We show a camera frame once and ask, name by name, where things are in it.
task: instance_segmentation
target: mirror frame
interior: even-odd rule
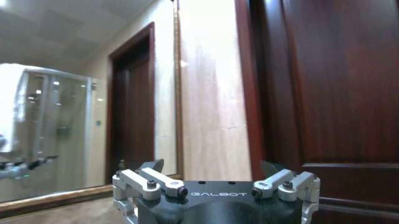
[[[175,119],[176,119],[176,174],[173,179],[184,180],[183,172],[183,127],[181,127],[181,90],[180,90],[180,15],[179,0],[173,2],[173,71],[175,71]],[[0,218],[46,210],[74,203],[92,201],[112,196],[112,185],[64,191],[37,197],[0,203]]]

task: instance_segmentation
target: bolt head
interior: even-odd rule
[[[184,199],[187,194],[188,194],[187,188],[185,187],[179,187],[177,188],[177,198]]]
[[[285,181],[285,182],[283,183],[283,187],[284,187],[285,189],[292,189],[292,187],[293,187],[292,182],[291,182],[291,181]]]
[[[156,188],[156,182],[153,180],[146,181],[146,187],[151,188],[151,189]]]
[[[251,190],[251,195],[253,198],[261,198],[261,191],[256,188]]]

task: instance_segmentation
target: wooden door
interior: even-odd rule
[[[106,181],[153,160],[153,23],[110,54]]]
[[[248,6],[265,159],[320,177],[313,223],[399,223],[397,1]]]

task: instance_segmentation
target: towel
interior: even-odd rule
[[[0,153],[9,153],[14,139],[14,122],[25,120],[28,74],[18,64],[0,64]]]

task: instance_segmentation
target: glass shower enclosure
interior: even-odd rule
[[[25,119],[14,123],[16,140],[0,161],[57,158],[26,175],[0,180],[0,201],[73,190],[85,186],[90,105],[96,81],[66,72],[26,68]]]

